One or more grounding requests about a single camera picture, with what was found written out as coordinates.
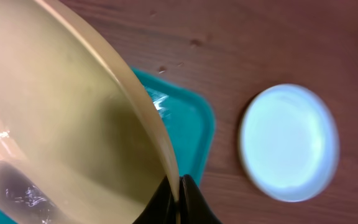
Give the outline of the yellow plate with blue stain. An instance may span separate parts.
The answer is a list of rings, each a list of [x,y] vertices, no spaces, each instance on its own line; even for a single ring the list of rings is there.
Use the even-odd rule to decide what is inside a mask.
[[[0,211],[16,223],[173,212],[167,130],[131,68],[60,1],[0,1]]]

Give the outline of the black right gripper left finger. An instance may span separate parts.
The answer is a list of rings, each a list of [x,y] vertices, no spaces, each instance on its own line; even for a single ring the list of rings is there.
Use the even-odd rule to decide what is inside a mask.
[[[176,224],[177,208],[167,177],[164,177],[144,211],[133,224]]]

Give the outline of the light blue plate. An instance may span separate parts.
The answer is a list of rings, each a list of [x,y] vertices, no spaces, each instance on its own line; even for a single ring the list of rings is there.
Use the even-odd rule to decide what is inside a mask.
[[[239,127],[239,158],[252,183],[269,197],[302,202],[320,194],[335,175],[339,136],[324,101],[295,84],[255,96]]]

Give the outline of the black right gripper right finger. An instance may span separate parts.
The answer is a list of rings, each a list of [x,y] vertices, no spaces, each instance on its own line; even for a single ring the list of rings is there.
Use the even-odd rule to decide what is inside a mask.
[[[222,223],[210,209],[190,175],[184,175],[180,179],[179,211],[181,224]]]

